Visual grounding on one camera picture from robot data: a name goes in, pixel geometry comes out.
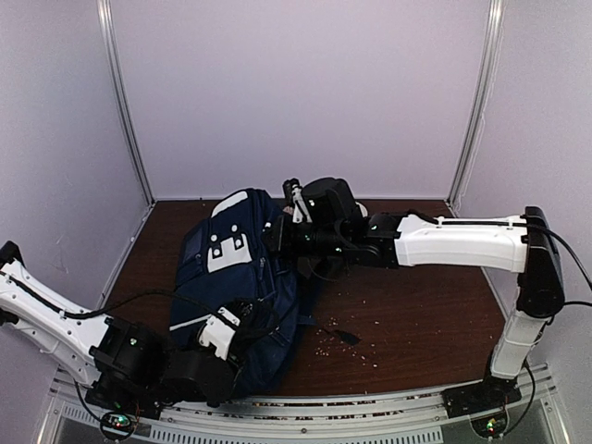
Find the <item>navy blue backpack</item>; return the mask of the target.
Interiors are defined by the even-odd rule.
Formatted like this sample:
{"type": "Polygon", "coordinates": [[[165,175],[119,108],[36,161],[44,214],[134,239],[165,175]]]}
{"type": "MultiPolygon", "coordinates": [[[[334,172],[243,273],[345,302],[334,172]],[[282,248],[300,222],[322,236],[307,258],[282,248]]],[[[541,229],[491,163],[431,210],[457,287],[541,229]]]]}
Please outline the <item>navy blue backpack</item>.
{"type": "Polygon", "coordinates": [[[169,331],[181,350],[195,347],[198,319],[235,300],[254,305],[231,397],[239,399],[275,389],[290,369],[302,336],[315,324],[312,309],[323,284],[302,276],[294,259],[270,253],[263,233],[282,215],[264,190],[236,191],[184,237],[175,277],[177,299],[169,331]]]}

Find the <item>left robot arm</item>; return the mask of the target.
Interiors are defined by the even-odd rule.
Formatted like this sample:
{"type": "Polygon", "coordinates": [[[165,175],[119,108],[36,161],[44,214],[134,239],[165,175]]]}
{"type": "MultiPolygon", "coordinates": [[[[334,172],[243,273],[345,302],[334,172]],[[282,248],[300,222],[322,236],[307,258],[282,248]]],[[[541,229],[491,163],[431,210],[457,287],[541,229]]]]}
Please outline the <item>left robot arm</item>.
{"type": "Polygon", "coordinates": [[[231,397],[238,371],[230,345],[240,321],[225,308],[205,311],[196,346],[181,350],[147,326],[71,302],[32,276],[15,242],[1,248],[2,324],[88,388],[89,402],[114,411],[135,403],[217,406],[231,397]]]}

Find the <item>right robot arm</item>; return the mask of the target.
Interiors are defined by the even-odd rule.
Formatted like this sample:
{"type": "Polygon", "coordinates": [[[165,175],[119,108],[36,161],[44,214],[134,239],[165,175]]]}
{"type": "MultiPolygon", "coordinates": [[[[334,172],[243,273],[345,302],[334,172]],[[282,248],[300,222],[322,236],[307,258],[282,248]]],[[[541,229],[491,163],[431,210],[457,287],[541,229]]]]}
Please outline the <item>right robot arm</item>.
{"type": "Polygon", "coordinates": [[[341,257],[381,268],[462,265],[505,270],[517,276],[517,299],[477,383],[443,391],[450,417],[501,409],[520,400],[519,376],[546,325],[567,305],[560,247],[543,210],[528,206],[518,216],[448,218],[416,210],[367,216],[345,179],[283,184],[292,213],[265,224],[272,253],[341,257]]]}

